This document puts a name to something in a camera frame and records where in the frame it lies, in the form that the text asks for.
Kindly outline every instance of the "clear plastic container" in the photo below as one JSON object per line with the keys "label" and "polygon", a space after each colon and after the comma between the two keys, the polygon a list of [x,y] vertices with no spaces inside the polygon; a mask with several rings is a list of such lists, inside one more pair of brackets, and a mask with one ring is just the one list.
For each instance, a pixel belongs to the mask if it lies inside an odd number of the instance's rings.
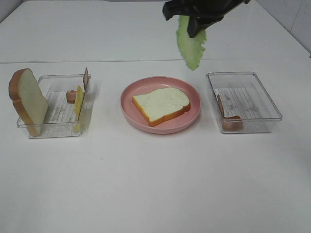
{"label": "clear plastic container", "polygon": [[[21,118],[17,120],[17,127],[21,128],[29,138],[51,138],[80,136],[90,120],[94,103],[94,93],[91,89],[91,75],[88,74],[82,107],[78,120],[75,120],[73,104],[67,103],[66,92],[83,89],[83,76],[78,75],[48,75],[38,80],[40,89],[48,101],[49,107],[43,124],[24,124]],[[39,136],[31,136],[29,130],[35,128]]]}
{"label": "clear plastic container", "polygon": [[209,73],[207,79],[222,133],[269,133],[282,120],[254,72]]}

